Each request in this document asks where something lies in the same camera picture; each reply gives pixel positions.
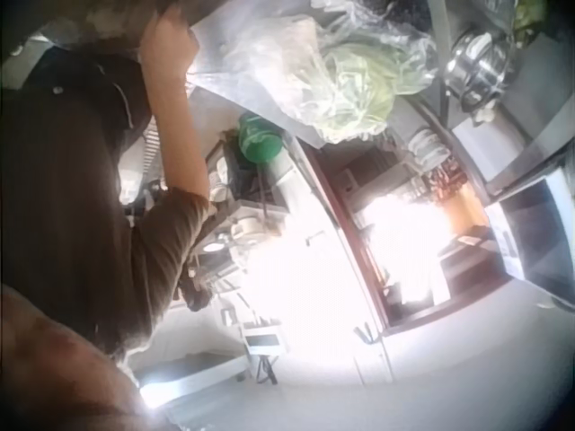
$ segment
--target light fixture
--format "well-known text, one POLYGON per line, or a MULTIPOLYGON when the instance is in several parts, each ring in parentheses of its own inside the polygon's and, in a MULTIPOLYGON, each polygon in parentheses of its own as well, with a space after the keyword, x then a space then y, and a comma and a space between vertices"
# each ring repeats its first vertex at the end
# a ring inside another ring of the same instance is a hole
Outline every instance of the light fixture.
POLYGON ((210 244, 206 244, 203 248, 203 251, 206 253, 214 253, 216 251, 223 250, 225 245, 222 242, 211 242, 210 244))
POLYGON ((181 396, 177 383, 174 382, 149 383, 140 388, 140 395, 150 409, 160 407, 181 396))

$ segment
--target dark shirt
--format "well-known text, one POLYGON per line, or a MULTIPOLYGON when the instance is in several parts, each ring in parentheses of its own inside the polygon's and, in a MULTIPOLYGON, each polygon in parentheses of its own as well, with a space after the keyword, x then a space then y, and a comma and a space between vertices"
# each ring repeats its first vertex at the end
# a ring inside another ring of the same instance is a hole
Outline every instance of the dark shirt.
POLYGON ((2 281, 120 359, 169 306, 208 202, 170 189, 131 228, 118 161, 149 121, 139 65, 56 57, 3 94, 2 281))

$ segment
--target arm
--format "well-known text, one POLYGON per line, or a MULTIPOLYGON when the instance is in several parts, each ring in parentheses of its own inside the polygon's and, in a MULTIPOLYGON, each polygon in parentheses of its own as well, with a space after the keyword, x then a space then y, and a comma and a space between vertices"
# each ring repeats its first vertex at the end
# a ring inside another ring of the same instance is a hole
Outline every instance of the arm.
POLYGON ((197 52, 198 42, 182 19, 180 8, 172 5, 147 25, 140 57, 160 135, 166 183, 208 198, 208 169, 185 91, 186 72, 197 52))

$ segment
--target sleeve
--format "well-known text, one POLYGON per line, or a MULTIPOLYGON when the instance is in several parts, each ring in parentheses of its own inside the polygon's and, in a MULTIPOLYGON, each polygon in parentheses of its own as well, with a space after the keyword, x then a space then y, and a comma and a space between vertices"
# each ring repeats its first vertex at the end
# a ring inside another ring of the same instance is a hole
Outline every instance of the sleeve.
POLYGON ((151 317, 150 331, 172 300, 181 267, 208 215, 208 205, 201 196, 170 189, 132 228, 133 283, 140 305, 151 317))

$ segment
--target person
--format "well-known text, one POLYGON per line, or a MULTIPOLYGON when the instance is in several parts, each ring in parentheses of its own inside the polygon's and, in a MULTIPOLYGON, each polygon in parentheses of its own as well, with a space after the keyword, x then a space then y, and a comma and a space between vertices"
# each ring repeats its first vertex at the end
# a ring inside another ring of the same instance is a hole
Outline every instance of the person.
POLYGON ((2 282, 113 360, 150 338, 208 212, 185 92, 198 42, 172 5, 140 63, 53 48, 3 94, 2 282), (155 116, 168 191, 135 226, 118 161, 155 116))
POLYGON ((180 429, 101 350, 2 286, 0 428, 180 429))

